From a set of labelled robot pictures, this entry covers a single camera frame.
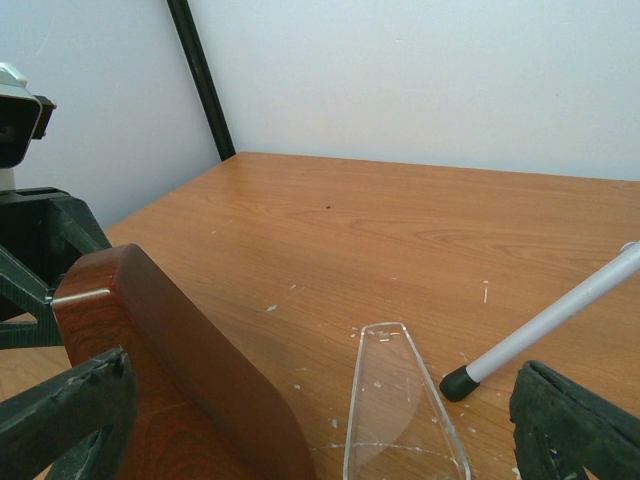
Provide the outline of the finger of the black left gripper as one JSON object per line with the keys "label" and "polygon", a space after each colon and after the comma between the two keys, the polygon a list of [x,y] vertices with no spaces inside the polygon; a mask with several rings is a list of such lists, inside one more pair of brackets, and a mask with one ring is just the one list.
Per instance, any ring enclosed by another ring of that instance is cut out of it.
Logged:
{"label": "finger of the black left gripper", "polygon": [[68,270],[81,256],[110,247],[86,202],[69,195],[49,201],[49,262],[55,270]]}
{"label": "finger of the black left gripper", "polygon": [[1,349],[62,346],[54,289],[1,247]]}

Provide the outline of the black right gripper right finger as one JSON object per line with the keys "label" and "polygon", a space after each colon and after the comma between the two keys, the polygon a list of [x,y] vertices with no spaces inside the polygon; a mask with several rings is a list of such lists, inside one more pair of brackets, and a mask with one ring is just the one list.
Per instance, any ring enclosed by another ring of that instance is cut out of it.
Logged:
{"label": "black right gripper right finger", "polygon": [[538,361],[509,402],[523,479],[637,479],[639,419]]}

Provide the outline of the brown wooden metronome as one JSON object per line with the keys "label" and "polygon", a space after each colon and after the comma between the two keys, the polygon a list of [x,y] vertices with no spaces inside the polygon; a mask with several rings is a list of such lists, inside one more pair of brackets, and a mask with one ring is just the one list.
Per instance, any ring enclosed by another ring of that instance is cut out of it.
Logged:
{"label": "brown wooden metronome", "polygon": [[72,364],[115,347],[136,375],[121,479],[312,479],[277,388],[137,245],[79,258],[52,309]]}

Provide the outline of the clear acrylic metronome cover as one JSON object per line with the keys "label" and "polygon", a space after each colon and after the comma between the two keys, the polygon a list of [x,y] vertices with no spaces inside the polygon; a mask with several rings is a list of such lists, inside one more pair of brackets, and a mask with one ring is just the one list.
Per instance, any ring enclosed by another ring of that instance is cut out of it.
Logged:
{"label": "clear acrylic metronome cover", "polygon": [[361,329],[342,477],[472,477],[436,385],[401,322]]}

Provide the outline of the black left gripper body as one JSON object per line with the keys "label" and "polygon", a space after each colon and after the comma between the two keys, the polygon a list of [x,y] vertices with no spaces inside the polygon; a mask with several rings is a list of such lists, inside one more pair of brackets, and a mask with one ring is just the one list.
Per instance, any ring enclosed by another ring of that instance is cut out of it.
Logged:
{"label": "black left gripper body", "polygon": [[67,197],[53,187],[1,192],[1,246],[41,280],[57,280],[76,258],[53,209],[54,200]]}

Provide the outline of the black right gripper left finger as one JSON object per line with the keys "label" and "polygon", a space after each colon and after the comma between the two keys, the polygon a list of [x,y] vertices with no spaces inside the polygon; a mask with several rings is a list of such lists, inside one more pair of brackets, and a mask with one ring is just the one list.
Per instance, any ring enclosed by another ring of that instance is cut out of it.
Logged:
{"label": "black right gripper left finger", "polygon": [[113,348],[1,403],[1,477],[113,479],[137,416],[136,375]]}

